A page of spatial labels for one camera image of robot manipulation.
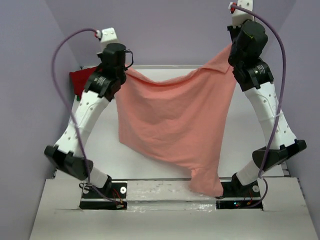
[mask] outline gray wall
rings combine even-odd
[[[254,10],[280,29],[295,1],[254,0]],[[83,27],[115,28],[138,65],[201,65],[230,42],[230,0],[46,2],[65,35]],[[99,62],[92,36],[71,40],[70,47],[81,65]]]
[[[283,111],[294,133],[307,143],[307,149],[287,164],[292,175],[300,178],[307,206],[320,237],[319,9],[319,0],[297,1],[279,34],[287,55]],[[279,45],[275,41],[265,60],[270,63],[279,89],[282,60]]]
[[[51,82],[50,59],[63,38],[43,0],[0,1],[0,239],[29,239],[45,179],[43,151],[68,115]],[[78,63],[68,46],[57,62],[64,93]]]

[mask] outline white platform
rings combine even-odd
[[[194,68],[136,69],[154,81],[163,81],[188,74]],[[73,103],[73,110],[79,102]],[[252,152],[265,146],[264,135],[251,103],[236,89],[228,112],[223,137],[218,174],[229,178],[242,169],[251,159]],[[188,169],[173,164],[149,159],[119,143],[118,114],[116,101],[112,101],[103,111],[85,146],[87,157],[100,170],[113,179],[180,179],[190,178]],[[284,176],[281,166],[268,171],[265,176]],[[56,179],[72,179],[58,171]]]
[[[175,186],[181,191],[165,191],[164,186],[160,192],[150,187],[150,181],[140,181],[138,187],[129,181],[128,194],[135,194],[128,210],[115,211],[81,210],[76,179],[49,179],[30,240],[317,240],[297,179],[268,177],[267,181],[264,211],[216,210],[214,198],[189,192],[188,184],[178,186],[183,181]],[[258,183],[264,191],[264,183]],[[159,202],[137,203],[146,198]]]

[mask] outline red cloth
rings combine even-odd
[[[86,68],[83,70],[70,72],[69,76],[71,78],[74,94],[81,98],[82,92],[85,89],[86,82],[90,75],[96,70],[97,67]]]

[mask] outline pink towel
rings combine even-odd
[[[119,141],[151,158],[191,170],[190,189],[221,196],[218,176],[236,80],[231,46],[185,76],[154,82],[129,69],[116,95]]]

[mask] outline purple cable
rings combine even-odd
[[[75,115],[73,114],[72,112],[72,106],[68,103],[67,99],[64,97],[63,93],[61,92],[61,89],[58,85],[58,82],[57,82],[57,78],[56,78],[56,71],[55,71],[55,65],[56,65],[56,58],[57,58],[57,54],[59,52],[59,50],[61,49],[61,47],[69,40],[71,39],[73,36],[77,35],[77,34],[80,34],[80,33],[83,33],[83,32],[94,32],[94,33],[97,33],[97,30],[93,29],[93,28],[83,28],[83,29],[80,29],[74,33],[72,33],[70,36],[66,37],[59,45],[58,47],[55,49],[54,53],[53,53],[53,56],[52,56],[52,59],[51,59],[51,77],[52,77],[52,80],[53,80],[53,84],[55,86],[55,89],[57,91],[57,93],[59,94],[59,97],[61,98],[64,106],[66,107],[66,109],[69,111],[70,113],[70,116],[71,116],[71,119],[73,121],[73,124],[74,124],[74,128],[75,128],[75,132],[76,132],[76,136],[77,136],[77,139],[78,139],[78,142],[79,142],[79,146],[80,146],[80,149],[81,149],[81,153],[83,155],[83,158],[84,158],[84,163],[85,163],[85,168],[86,168],[86,172],[87,172],[87,175],[88,175],[88,184],[90,184],[90,168],[89,168],[89,161],[87,159],[87,155],[86,155],[86,152],[85,152],[85,147],[84,147],[84,144],[81,140],[81,135],[80,135],[80,131],[79,131],[79,127],[78,127],[78,123],[77,123],[77,120],[76,120],[76,117]],[[101,197],[105,198],[106,200],[109,200],[111,202],[115,202],[117,203],[116,200],[113,200],[109,197],[106,197],[105,195],[103,195],[97,188],[96,186],[92,185],[91,186]]]
[[[254,13],[254,12],[252,12],[250,10],[247,10],[247,9],[245,9],[243,7],[237,6],[235,4],[232,4],[231,7],[235,8],[237,10],[243,11],[243,12],[245,12],[247,14],[250,14],[250,15],[254,16],[255,18],[259,19],[261,22],[263,22],[273,32],[275,38],[279,42],[281,53],[282,53],[282,80],[281,80],[280,96],[279,96],[279,100],[278,100],[278,108],[276,110],[274,126],[273,126],[273,129],[272,129],[271,135],[270,135],[270,139],[269,139],[269,142],[266,145],[266,149],[265,149],[265,152],[264,152],[264,155],[263,155],[261,167],[260,167],[259,172],[258,172],[258,177],[265,182],[265,192],[264,192],[264,195],[261,197],[261,199],[257,203],[255,203],[255,204],[253,204],[253,205],[248,207],[248,208],[253,208],[253,207],[257,206],[258,204],[260,204],[265,199],[265,197],[267,195],[267,192],[268,192],[268,183],[261,175],[262,175],[264,166],[266,164],[268,153],[269,153],[269,150],[270,150],[270,147],[271,147],[271,143],[272,143],[272,141],[273,141],[273,139],[275,137],[277,126],[278,126],[278,123],[279,123],[279,114],[281,112],[282,101],[283,101],[283,98],[284,98],[284,91],[285,91],[287,59],[286,59],[285,46],[284,46],[279,34],[275,30],[275,28],[273,26],[271,26],[270,23],[268,23],[267,20],[265,20],[263,17],[257,15],[256,13]]]

